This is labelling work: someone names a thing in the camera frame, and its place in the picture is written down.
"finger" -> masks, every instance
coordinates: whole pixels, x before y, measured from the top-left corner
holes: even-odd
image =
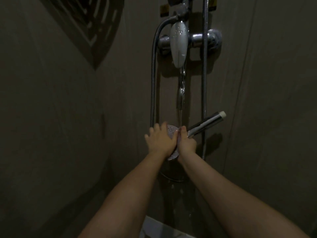
[[[180,131],[180,137],[181,139],[187,139],[187,131],[185,126],[182,126],[182,129]]]
[[[174,145],[177,144],[177,138],[178,138],[178,130],[176,130],[176,131],[173,133],[172,141],[173,141],[173,144],[174,144]]]
[[[160,128],[159,128],[159,124],[154,124],[154,131],[157,132],[157,131],[160,131]]]
[[[162,125],[161,125],[161,130],[164,132],[164,133],[167,133],[167,123],[164,122]]]
[[[147,143],[148,140],[149,140],[149,136],[148,136],[148,135],[144,135],[144,138],[145,138],[145,141],[146,141],[146,143]]]

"bare skin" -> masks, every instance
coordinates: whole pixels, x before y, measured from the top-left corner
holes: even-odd
[[[155,124],[145,135],[149,154],[110,192],[79,238],[139,237],[151,191],[163,161],[177,144],[167,125]],[[230,237],[308,237],[295,224],[216,172],[196,152],[196,141],[181,129],[178,161]]]

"faucet handle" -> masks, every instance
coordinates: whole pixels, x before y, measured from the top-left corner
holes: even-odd
[[[176,68],[181,68],[186,60],[189,31],[182,21],[172,25],[170,31],[170,46],[173,62]]]

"person's left arm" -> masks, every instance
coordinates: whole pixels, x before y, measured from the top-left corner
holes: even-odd
[[[170,139],[167,124],[155,124],[145,140],[149,154],[114,187],[78,238],[139,237],[156,176],[176,147],[177,132]]]

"person's right arm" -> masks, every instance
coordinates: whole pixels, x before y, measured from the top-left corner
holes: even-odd
[[[181,130],[180,164],[230,237],[308,237],[285,216],[247,193],[196,153],[196,142]]]

